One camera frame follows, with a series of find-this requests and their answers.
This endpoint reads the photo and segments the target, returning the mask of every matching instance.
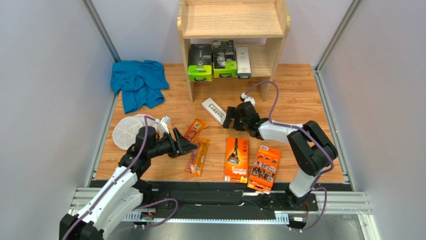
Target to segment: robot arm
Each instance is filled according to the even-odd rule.
[[[172,138],[167,128],[170,121],[168,116],[155,121],[162,138],[154,127],[141,127],[135,144],[121,158],[114,174],[99,193],[75,216],[66,214],[62,218],[59,224],[60,240],[64,239],[67,232],[67,240],[106,240],[130,211],[141,204],[151,203],[152,187],[140,179],[151,166],[151,158],[164,154],[176,158],[197,149],[177,128],[173,128],[175,140]]]
[[[237,131],[246,131],[251,137],[260,140],[275,140],[291,146],[299,169],[289,185],[289,191],[286,191],[286,202],[291,208],[300,208],[320,173],[330,165],[327,156],[317,145],[309,145],[311,140],[304,132],[307,132],[332,160],[338,156],[337,149],[315,121],[289,124],[260,118],[252,97],[243,93],[241,100],[243,103],[237,107],[228,107],[222,126],[229,128],[231,120],[234,119],[232,127]]]

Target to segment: white product box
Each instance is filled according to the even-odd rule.
[[[227,117],[227,113],[222,110],[222,108],[213,101],[210,97],[201,103],[202,108],[210,114],[220,125],[224,124],[225,118]]]
[[[241,46],[236,48],[236,77],[238,79],[249,79],[252,76],[250,68],[249,48]]]

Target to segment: green box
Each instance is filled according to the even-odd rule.
[[[191,44],[189,50],[188,76],[190,82],[212,81],[211,44]]]
[[[213,41],[213,76],[215,78],[237,76],[234,40]]]

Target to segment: blue cloth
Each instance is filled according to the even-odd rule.
[[[157,61],[119,61],[112,67],[111,87],[116,94],[122,91],[124,112],[129,114],[143,105],[151,109],[162,104],[160,89],[168,89],[169,84]]]

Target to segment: gillette fusion package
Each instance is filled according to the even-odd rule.
[[[225,181],[247,183],[249,172],[249,140],[228,137],[225,153]]]
[[[271,193],[280,158],[280,150],[260,145],[247,187],[266,194]]]

